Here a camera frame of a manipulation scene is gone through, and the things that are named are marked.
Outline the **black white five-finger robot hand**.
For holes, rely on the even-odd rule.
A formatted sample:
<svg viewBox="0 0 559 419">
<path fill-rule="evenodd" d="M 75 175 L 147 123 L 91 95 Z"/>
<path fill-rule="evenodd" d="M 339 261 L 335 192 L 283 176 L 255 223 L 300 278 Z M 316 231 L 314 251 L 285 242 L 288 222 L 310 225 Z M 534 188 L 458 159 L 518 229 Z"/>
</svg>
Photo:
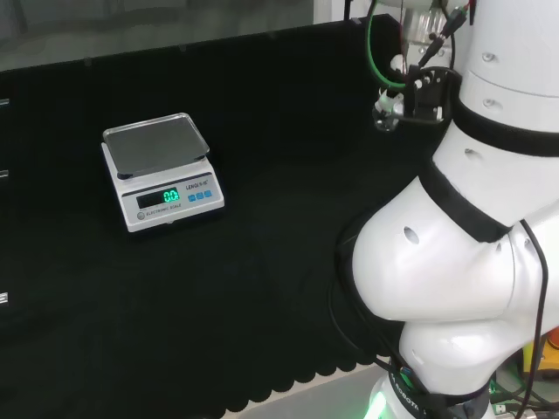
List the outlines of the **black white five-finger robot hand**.
<svg viewBox="0 0 559 419">
<path fill-rule="evenodd" d="M 457 73 L 447 67 L 431 66 L 420 69 L 407 66 L 402 54 L 390 61 L 390 69 L 401 80 L 403 87 L 380 87 L 372 108 L 377 130 L 393 132 L 400 122 L 418 125 L 438 125 L 450 116 L 450 85 Z"/>
</svg>

